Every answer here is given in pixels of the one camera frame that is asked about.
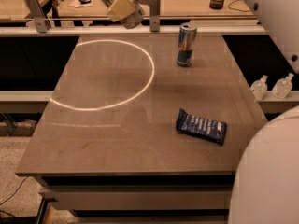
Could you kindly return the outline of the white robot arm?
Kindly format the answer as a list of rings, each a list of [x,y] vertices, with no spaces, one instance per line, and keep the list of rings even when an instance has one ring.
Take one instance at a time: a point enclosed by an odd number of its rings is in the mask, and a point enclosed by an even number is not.
[[[298,224],[298,109],[286,93],[231,87],[225,68],[202,73],[176,102],[175,127],[153,126],[138,113],[130,131],[165,154],[168,169],[120,175],[105,209],[123,218],[227,216],[229,224]]]

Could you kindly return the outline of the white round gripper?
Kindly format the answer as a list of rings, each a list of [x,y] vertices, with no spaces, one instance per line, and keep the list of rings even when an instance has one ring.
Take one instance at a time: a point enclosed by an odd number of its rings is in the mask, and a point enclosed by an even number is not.
[[[149,5],[157,0],[114,0],[106,15],[113,21],[119,21],[126,29],[134,29],[144,17],[144,10],[137,3]]]

